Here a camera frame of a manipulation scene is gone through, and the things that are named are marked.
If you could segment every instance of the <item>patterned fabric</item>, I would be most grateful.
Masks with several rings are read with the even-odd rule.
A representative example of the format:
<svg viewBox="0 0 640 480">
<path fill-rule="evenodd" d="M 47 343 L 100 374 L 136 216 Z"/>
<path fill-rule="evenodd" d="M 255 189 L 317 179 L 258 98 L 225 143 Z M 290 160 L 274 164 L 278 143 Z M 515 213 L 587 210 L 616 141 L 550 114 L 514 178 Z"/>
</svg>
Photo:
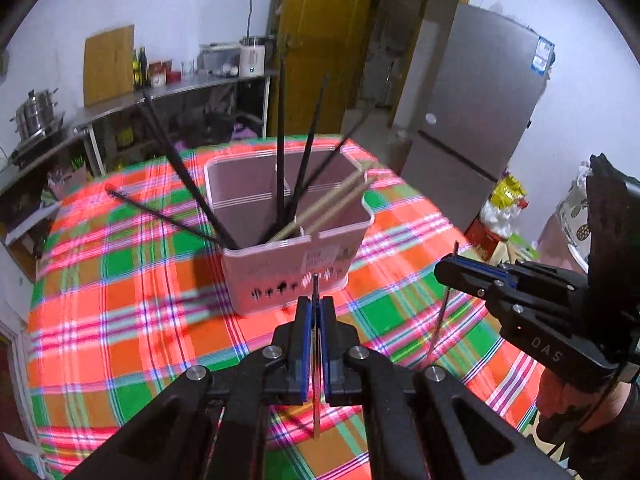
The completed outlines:
<svg viewBox="0 0 640 480">
<path fill-rule="evenodd" d="M 334 146 L 322 137 L 316 146 Z M 302 150 L 304 139 L 287 139 Z M 213 157 L 273 152 L 271 140 L 184 152 L 204 191 Z M 370 159 L 356 144 L 344 152 Z M 438 209 L 385 168 L 365 200 L 375 222 L 333 293 L 338 319 L 370 348 L 420 369 L 444 291 L 436 261 L 459 240 Z M 164 158 L 88 184 L 65 200 L 35 287 L 29 380 L 34 416 L 50 466 L 61 477 L 127 422 L 182 371 L 236 364 L 267 345 L 294 304 L 251 317 L 233 313 L 220 256 L 193 235 L 141 215 L 104 192 L 109 183 L 140 202 L 210 232 L 204 215 Z M 436 349 L 448 368 L 521 429 L 532 413 L 542 368 L 497 335 L 476 298 L 454 292 Z M 310 405 L 274 410 L 265 478 L 370 478 L 359 406 L 324 407 L 313 440 Z"/>
</svg>

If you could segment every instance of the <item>wooden door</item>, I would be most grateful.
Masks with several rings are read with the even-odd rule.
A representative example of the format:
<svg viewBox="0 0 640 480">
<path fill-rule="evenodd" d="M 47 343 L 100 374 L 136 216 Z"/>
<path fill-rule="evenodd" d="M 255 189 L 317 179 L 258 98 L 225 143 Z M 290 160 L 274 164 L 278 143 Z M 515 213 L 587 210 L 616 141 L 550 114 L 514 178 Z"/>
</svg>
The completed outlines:
<svg viewBox="0 0 640 480">
<path fill-rule="evenodd" d="M 278 37 L 288 39 L 285 134 L 306 134 L 325 72 L 318 133 L 340 132 L 370 0 L 283 0 Z M 272 93 L 277 96 L 277 88 Z M 271 132 L 277 120 L 271 100 Z"/>
</svg>

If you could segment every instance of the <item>blue and white sticker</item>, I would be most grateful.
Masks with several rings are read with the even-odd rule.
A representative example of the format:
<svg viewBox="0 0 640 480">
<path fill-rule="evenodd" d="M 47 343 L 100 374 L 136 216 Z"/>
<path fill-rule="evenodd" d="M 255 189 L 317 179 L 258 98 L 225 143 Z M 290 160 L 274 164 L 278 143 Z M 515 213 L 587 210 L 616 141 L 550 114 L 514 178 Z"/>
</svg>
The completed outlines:
<svg viewBox="0 0 640 480">
<path fill-rule="evenodd" d="M 538 72 L 540 75 L 544 75 L 546 67 L 549 64 L 551 53 L 553 52 L 554 44 L 549 40 L 546 40 L 542 36 L 538 38 L 538 46 L 536 47 L 536 53 L 531 61 L 532 70 Z"/>
</svg>

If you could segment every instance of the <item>metal screw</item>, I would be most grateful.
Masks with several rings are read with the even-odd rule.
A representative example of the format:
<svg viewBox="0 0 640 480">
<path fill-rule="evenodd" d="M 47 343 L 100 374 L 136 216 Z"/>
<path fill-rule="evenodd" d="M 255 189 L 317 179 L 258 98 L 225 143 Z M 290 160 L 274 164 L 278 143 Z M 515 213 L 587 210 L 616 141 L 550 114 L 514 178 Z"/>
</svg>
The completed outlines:
<svg viewBox="0 0 640 480">
<path fill-rule="evenodd" d="M 428 380 L 434 381 L 435 383 L 439 383 L 440 381 L 444 380 L 444 378 L 447 376 L 447 373 L 446 371 L 444 371 L 444 368 L 433 365 L 428 367 L 424 371 L 424 375 L 425 377 L 427 377 Z"/>
<path fill-rule="evenodd" d="M 195 365 L 187 370 L 187 378 L 192 381 L 199 381 L 205 375 L 207 375 L 207 369 L 202 365 Z"/>
<path fill-rule="evenodd" d="M 349 355 L 354 359 L 366 359 L 369 357 L 369 349 L 364 346 L 352 346 L 349 348 Z"/>
<path fill-rule="evenodd" d="M 277 359 L 282 355 L 282 348 L 277 345 L 265 346 L 262 349 L 262 355 L 264 355 L 267 359 Z"/>
</svg>

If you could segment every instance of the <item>refrigerator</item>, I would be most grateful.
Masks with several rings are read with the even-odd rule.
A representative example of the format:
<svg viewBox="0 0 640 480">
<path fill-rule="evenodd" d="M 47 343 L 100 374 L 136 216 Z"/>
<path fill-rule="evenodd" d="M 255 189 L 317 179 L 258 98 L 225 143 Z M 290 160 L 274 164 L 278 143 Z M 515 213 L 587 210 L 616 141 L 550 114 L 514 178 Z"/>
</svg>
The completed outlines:
<svg viewBox="0 0 640 480">
<path fill-rule="evenodd" d="M 507 167 L 553 56 L 530 28 L 458 5 L 433 90 L 416 105 L 401 176 L 462 232 Z"/>
</svg>

